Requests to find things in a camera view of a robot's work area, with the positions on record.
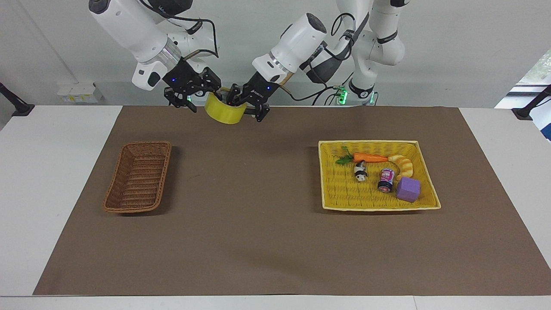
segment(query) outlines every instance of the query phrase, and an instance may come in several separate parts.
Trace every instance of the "rectangular basket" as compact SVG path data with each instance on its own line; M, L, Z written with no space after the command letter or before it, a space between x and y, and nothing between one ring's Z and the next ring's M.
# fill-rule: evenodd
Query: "rectangular basket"
M156 209L161 203L171 150L172 145L166 141L123 146L103 209L112 213Z
M352 164L335 163L346 155L342 146L350 153L369 153L391 156L401 154L413 162L413 179L421 182L421 194L411 203L396 198L396 186L392 193L382 193L377 185L381 170L391 168L399 174L398 167L391 163L366 164L368 179L358 182L354 177ZM320 141L318 144L321 172L321 196L324 209L338 211L413 211L440 209L440 201L434 190L425 160L417 141Z

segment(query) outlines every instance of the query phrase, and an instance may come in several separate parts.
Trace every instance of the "white table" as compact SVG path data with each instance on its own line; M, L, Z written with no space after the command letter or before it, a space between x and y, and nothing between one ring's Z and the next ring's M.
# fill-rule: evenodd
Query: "white table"
M0 131L0 309L551 309L551 296L32 297L120 106L37 106ZM551 144L508 110L461 109L551 265Z

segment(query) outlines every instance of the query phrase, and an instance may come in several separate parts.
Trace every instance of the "croissant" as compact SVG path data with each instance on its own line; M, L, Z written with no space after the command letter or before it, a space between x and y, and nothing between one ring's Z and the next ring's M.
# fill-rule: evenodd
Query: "croissant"
M396 164L400 168L400 174L396 176L396 181L400 181L403 177L411 178L413 176L413 163L404 155L392 155L388 157L388 161Z

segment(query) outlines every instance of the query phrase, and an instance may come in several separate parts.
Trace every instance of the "purple cube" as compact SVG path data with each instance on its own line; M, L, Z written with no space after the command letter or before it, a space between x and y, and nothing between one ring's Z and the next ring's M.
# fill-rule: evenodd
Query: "purple cube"
M398 183L396 198L408 202L415 202L421 193L421 182L415 179L402 178Z

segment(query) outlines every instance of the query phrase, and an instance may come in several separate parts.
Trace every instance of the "yellow tape roll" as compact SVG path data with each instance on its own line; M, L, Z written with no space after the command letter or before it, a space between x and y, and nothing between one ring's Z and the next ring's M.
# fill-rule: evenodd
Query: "yellow tape roll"
M240 106L224 104L213 93L208 94L207 102L205 103L205 111L210 117L229 125L237 124L241 121L246 108L246 104Z

